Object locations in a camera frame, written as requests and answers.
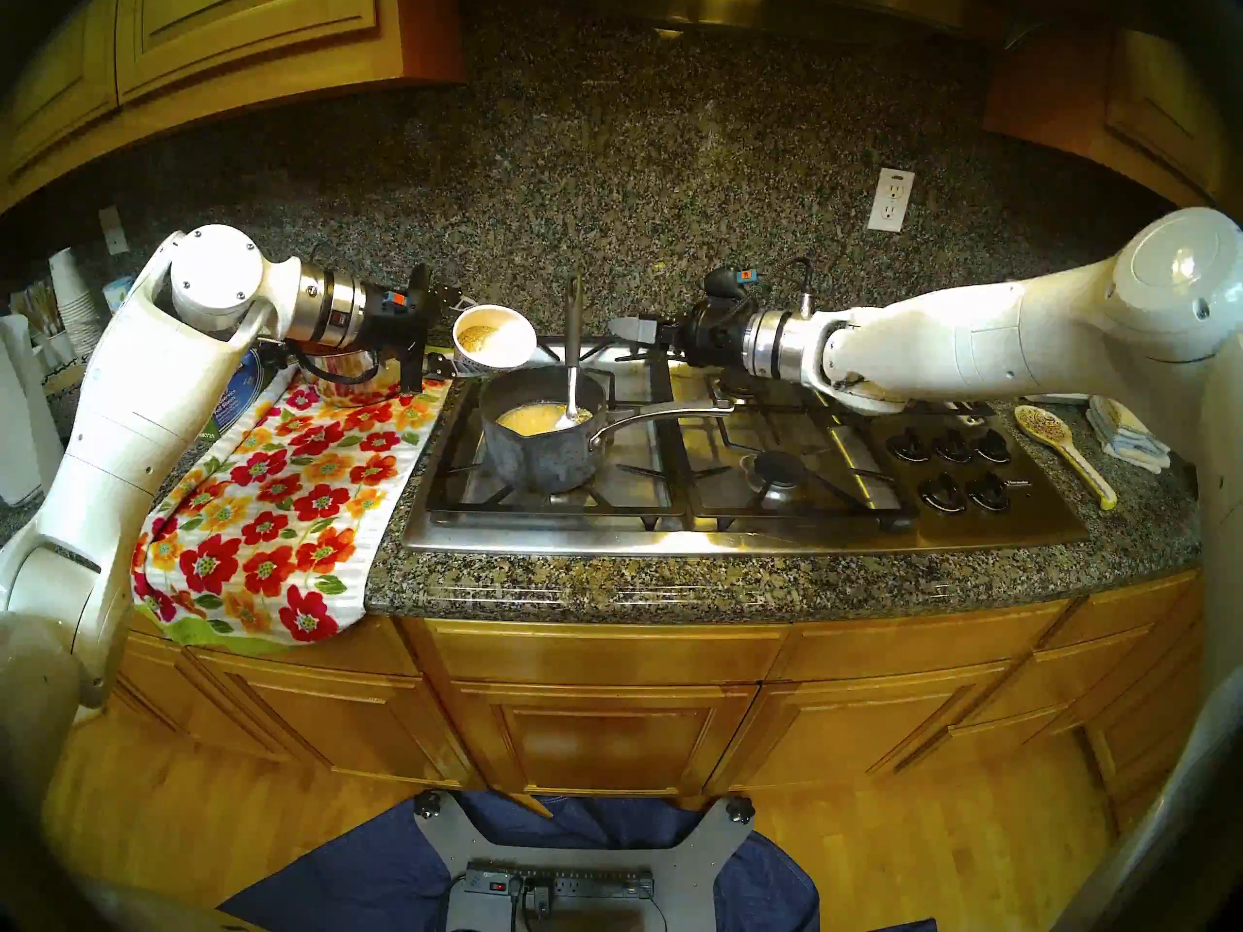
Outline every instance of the pot handle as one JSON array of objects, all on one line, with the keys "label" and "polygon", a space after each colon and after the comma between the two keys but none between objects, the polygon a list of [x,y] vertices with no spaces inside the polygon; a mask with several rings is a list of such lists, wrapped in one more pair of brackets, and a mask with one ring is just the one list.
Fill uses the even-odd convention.
[{"label": "pot handle", "polygon": [[660,418],[723,418],[733,413],[735,404],[731,400],[720,399],[711,404],[696,404],[694,400],[670,400],[667,404],[649,404],[639,414],[631,414],[622,420],[614,420],[600,427],[587,442],[589,451],[597,450],[612,431],[638,424],[641,420],[659,420]]}]

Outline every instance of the granite countertop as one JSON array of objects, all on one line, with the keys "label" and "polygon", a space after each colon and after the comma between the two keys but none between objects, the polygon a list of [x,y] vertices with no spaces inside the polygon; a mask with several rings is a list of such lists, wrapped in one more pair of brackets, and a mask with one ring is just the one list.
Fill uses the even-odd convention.
[{"label": "granite countertop", "polygon": [[[1017,435],[1012,404],[998,423]],[[1071,544],[953,553],[766,558],[549,558],[411,552],[401,546],[421,480],[410,478],[367,582],[373,614],[574,623],[761,623],[942,614],[1115,588],[1199,562],[1187,467],[1151,475],[1108,457],[1083,408],[1054,408],[1114,485],[1101,511],[1054,451],[1022,440],[1088,529]],[[429,446],[443,440],[438,432]]]}]

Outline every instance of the spoon handle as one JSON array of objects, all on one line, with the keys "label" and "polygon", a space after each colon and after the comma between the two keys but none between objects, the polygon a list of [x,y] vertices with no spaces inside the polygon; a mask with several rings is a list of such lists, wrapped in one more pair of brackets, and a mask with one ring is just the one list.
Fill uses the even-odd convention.
[{"label": "spoon handle", "polygon": [[1096,496],[1100,498],[1100,509],[1112,511],[1114,505],[1117,503],[1117,493],[1115,493],[1109,481],[1100,476],[1100,471],[1088,462],[1088,459],[1079,452],[1079,449],[1074,444],[1069,441],[1059,444],[1058,450],[1062,451],[1062,456],[1066,459],[1070,466],[1079,472],[1084,483],[1096,492]]}]

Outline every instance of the gas stove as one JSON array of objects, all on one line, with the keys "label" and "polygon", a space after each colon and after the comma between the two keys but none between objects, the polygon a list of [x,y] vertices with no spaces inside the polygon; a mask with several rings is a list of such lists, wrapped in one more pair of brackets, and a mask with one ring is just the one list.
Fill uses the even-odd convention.
[{"label": "gas stove", "polygon": [[[562,360],[542,338],[533,364]],[[582,487],[522,493],[488,468],[479,380],[446,410],[404,542],[508,554],[822,554],[1023,547],[1085,536],[987,405],[916,404],[864,418],[822,394],[664,353],[589,340],[580,358],[610,416],[726,399],[723,418],[653,420],[612,436]]]}]

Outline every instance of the outlet cover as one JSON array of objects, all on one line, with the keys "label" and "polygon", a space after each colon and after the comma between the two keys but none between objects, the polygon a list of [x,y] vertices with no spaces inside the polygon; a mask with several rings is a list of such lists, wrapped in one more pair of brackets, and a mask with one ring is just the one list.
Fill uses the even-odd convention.
[{"label": "outlet cover", "polygon": [[881,167],[880,181],[876,184],[876,198],[871,201],[871,216],[868,217],[869,230],[888,230],[896,234],[906,219],[906,204],[911,201],[911,188],[915,174],[906,169]]}]

